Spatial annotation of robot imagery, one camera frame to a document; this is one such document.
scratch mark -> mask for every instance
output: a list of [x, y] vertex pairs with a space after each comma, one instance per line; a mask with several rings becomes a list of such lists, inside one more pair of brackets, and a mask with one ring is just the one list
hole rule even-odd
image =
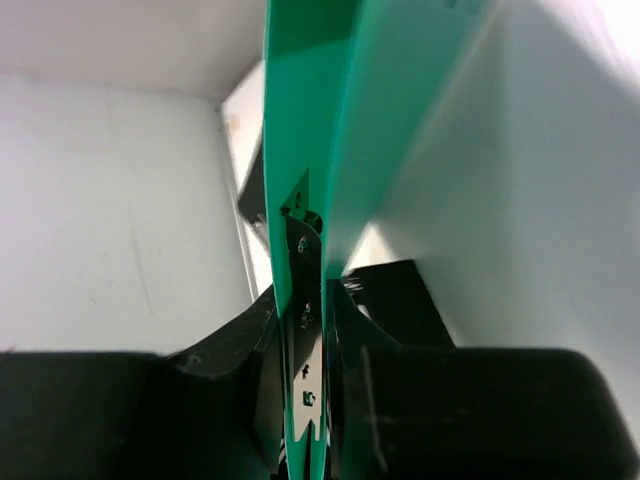
[[144, 298], [147, 301], [147, 308], [149, 309], [149, 313], [153, 315], [153, 307], [151, 306], [151, 299], [149, 298], [149, 290], [147, 289], [147, 282], [144, 278], [144, 271], [142, 270], [142, 259], [140, 258], [140, 247], [138, 246], [138, 238], [136, 236], [136, 227], [133, 221], [133, 210], [131, 208], [131, 202], [127, 204], [127, 210], [129, 214], [129, 234], [131, 235], [131, 247], [133, 248], [133, 256], [136, 259], [138, 278], [140, 279], [140, 285], [142, 286]]

white surface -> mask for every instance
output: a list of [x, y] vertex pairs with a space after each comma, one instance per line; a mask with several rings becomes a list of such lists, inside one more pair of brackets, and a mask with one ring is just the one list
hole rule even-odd
[[0, 71], [222, 100], [260, 58], [266, 0], [1, 0]]
[[[259, 62], [222, 104], [222, 115], [227, 132], [233, 173], [238, 192], [242, 190], [252, 166], [258, 146], [264, 114], [264, 62]], [[258, 237], [245, 225], [247, 247], [258, 293], [267, 289], [272, 281], [271, 260]], [[367, 225], [355, 249], [347, 270], [386, 263], [397, 258], [387, 248], [375, 225]]]
[[640, 103], [603, 67], [610, 44], [566, 23], [584, 10], [559, 23], [502, 4], [427, 119], [382, 233], [418, 260], [458, 345], [582, 351], [640, 439]]
[[0, 77], [0, 350], [171, 352], [250, 303], [220, 127], [204, 100]]

